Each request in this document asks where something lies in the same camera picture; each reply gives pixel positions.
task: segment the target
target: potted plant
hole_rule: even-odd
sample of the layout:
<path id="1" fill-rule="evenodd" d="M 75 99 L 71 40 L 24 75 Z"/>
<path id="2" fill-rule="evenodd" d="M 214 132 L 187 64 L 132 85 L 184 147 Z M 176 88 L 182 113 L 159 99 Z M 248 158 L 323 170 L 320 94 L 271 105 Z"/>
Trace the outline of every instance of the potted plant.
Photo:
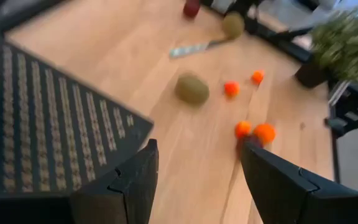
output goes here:
<path id="1" fill-rule="evenodd" d="M 342 11 L 312 31 L 313 56 L 295 74 L 307 88 L 314 88 L 330 76 L 358 83 L 358 10 Z"/>

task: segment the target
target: green plant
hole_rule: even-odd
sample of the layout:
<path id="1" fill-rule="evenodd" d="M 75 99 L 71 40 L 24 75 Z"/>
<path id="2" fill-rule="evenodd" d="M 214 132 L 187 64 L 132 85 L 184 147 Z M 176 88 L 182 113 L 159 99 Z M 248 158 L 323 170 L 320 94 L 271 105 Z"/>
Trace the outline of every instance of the green plant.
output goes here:
<path id="1" fill-rule="evenodd" d="M 316 63 L 340 80 L 358 82 L 358 11 L 335 14 L 311 32 Z"/>

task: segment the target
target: small orange fruit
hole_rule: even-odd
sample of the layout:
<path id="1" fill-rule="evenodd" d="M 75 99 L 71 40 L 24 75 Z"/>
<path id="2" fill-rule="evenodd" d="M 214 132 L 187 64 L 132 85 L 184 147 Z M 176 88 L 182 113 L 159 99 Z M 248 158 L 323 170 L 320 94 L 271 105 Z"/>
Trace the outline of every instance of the small orange fruit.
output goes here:
<path id="1" fill-rule="evenodd" d="M 227 82 L 224 84 L 224 92 L 227 96 L 237 96 L 240 92 L 240 86 L 237 82 Z"/>
<path id="2" fill-rule="evenodd" d="M 274 140 L 276 132 L 272 125 L 260 124 L 254 129 L 254 135 L 256 135 L 263 144 L 268 144 Z"/>
<path id="3" fill-rule="evenodd" d="M 243 138 L 251 132 L 251 123 L 248 121 L 240 121 L 235 128 L 236 137 Z"/>
<path id="4" fill-rule="evenodd" d="M 255 84 L 259 85 L 264 79 L 264 71 L 261 70 L 255 71 L 251 79 L 252 81 L 254 81 Z"/>

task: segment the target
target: wooden table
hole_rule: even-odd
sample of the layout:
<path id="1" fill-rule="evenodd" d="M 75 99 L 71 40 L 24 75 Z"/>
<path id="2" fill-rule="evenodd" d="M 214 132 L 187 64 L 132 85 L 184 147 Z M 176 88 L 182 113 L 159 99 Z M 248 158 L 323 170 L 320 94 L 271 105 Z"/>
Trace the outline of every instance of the wooden table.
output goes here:
<path id="1" fill-rule="evenodd" d="M 182 7 L 180 0 L 69 1 L 7 38 L 155 121 L 160 172 L 150 223 L 261 223 L 234 150 L 234 126 L 244 119 L 273 124 L 277 137 L 268 150 L 332 179 L 326 87 L 302 89 L 292 78 L 296 61 L 246 34 L 169 59 L 174 47 L 223 37 L 221 17 L 202 9 L 187 21 Z M 265 71 L 260 86 L 249 81 L 254 70 Z M 209 85 L 200 109 L 173 95 L 185 71 Z M 235 100 L 223 95 L 228 80 L 241 84 Z"/>

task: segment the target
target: knife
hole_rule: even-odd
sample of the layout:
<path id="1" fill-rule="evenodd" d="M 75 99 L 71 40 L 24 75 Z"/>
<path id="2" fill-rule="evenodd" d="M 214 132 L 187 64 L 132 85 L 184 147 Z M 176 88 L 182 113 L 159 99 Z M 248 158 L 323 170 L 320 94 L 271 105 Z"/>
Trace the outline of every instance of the knife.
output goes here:
<path id="1" fill-rule="evenodd" d="M 229 42 L 231 40 L 224 39 L 224 40 L 212 40 L 211 42 L 208 42 L 206 44 L 196 44 L 188 47 L 178 47 L 170 51 L 169 56 L 171 58 L 178 58 L 183 57 L 189 54 L 194 54 L 197 52 L 206 51 L 208 49 L 211 49 L 213 47 L 217 47 L 221 44 L 225 44 L 226 42 Z"/>

